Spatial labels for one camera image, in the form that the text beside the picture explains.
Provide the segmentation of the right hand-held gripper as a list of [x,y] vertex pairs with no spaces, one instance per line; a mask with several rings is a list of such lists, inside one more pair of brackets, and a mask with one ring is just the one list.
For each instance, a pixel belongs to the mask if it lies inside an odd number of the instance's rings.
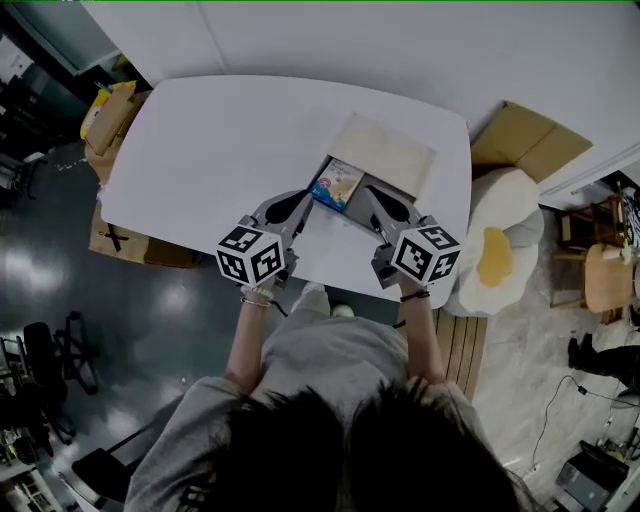
[[383,289],[397,282],[400,274],[426,286],[447,278],[461,253],[461,244],[429,215],[417,226],[400,231],[400,223],[416,222],[414,204],[391,189],[366,185],[374,229],[397,233],[378,246],[371,265]]

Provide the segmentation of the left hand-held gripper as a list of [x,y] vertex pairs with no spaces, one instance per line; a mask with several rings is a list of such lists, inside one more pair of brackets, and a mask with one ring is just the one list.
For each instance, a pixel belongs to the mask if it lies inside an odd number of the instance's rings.
[[273,280],[282,288],[298,260],[293,241],[304,229],[312,207],[313,198],[306,189],[264,201],[218,242],[221,274],[240,285],[258,287]]

